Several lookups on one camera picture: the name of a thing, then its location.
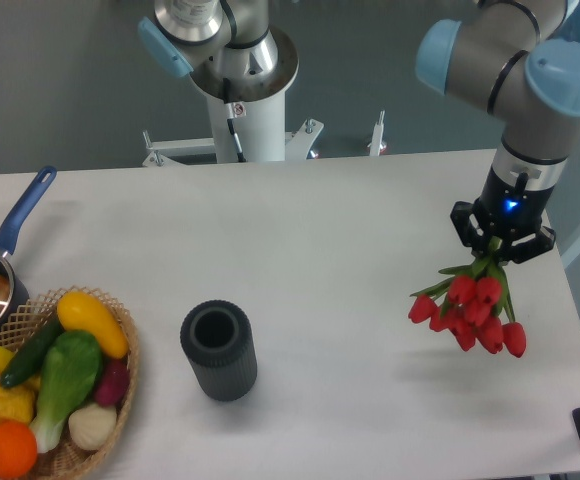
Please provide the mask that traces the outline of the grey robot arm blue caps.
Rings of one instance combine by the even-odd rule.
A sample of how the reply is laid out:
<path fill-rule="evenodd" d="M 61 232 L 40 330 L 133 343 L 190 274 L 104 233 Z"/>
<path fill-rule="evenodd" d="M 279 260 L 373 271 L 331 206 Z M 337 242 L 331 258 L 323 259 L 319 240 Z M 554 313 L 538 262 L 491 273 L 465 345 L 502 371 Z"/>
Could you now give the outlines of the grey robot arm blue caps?
<path fill-rule="evenodd" d="M 520 264 L 550 251 L 542 223 L 580 132 L 580 43 L 554 38 L 575 1 L 481 1 L 472 22 L 435 23 L 417 78 L 505 124 L 480 196 L 450 214 L 462 244 Z"/>

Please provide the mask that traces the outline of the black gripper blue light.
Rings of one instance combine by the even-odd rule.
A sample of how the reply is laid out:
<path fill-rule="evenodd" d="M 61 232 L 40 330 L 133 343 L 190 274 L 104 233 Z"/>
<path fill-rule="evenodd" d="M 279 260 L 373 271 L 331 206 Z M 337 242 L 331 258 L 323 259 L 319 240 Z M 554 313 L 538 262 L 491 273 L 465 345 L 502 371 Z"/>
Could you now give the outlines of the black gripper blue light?
<path fill-rule="evenodd" d="M 503 240 L 496 253 L 500 263 L 522 264 L 554 248 L 555 231 L 542 226 L 553 188 L 529 190 L 529 184 L 529 176 L 522 173 L 509 185 L 491 167 L 474 205 L 454 204 L 450 219 L 462 245 L 475 257 L 488 253 L 491 236 Z"/>

